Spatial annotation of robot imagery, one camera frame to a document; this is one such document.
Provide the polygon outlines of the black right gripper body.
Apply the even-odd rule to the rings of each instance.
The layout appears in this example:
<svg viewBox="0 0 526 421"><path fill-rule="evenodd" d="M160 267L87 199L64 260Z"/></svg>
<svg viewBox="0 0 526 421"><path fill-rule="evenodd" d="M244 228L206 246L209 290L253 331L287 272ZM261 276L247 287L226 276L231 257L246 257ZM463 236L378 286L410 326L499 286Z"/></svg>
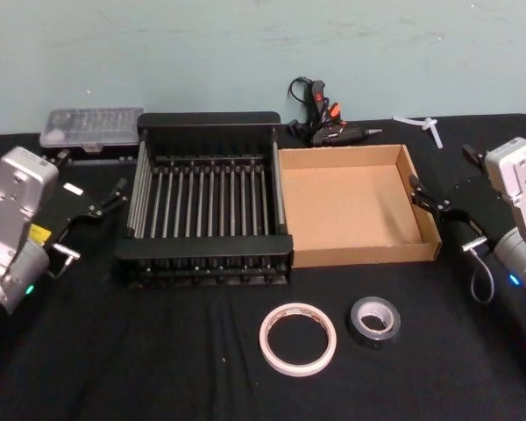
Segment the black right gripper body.
<svg viewBox="0 0 526 421"><path fill-rule="evenodd" d="M440 220L460 222L496 245L516 227L512 210L485 175L458 182L444 195Z"/></svg>

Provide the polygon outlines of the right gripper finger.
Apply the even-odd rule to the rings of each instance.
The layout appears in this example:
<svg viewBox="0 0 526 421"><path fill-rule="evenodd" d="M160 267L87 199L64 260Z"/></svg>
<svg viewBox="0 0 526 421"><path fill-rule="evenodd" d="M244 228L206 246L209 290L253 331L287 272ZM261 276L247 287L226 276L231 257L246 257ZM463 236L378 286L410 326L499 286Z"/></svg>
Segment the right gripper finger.
<svg viewBox="0 0 526 421"><path fill-rule="evenodd" d="M438 201L420 182L416 175L409 176L409 193L412 204L429 212L433 216L440 216L450 209L447 201Z"/></svg>
<svg viewBox="0 0 526 421"><path fill-rule="evenodd" d="M463 145L463 157L468 163L476 167L477 169L485 169L485 157L486 153L483 153L471 145Z"/></svg>

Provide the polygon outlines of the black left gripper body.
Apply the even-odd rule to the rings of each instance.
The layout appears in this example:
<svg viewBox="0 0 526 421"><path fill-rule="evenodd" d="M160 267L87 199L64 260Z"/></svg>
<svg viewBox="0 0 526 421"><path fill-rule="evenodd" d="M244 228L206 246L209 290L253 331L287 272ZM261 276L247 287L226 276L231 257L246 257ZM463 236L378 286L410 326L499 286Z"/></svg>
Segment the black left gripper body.
<svg viewBox="0 0 526 421"><path fill-rule="evenodd" d="M82 189L65 183L54 193L33 219L29 239L39 246L60 243L81 222L95 222L103 217L103 207Z"/></svg>

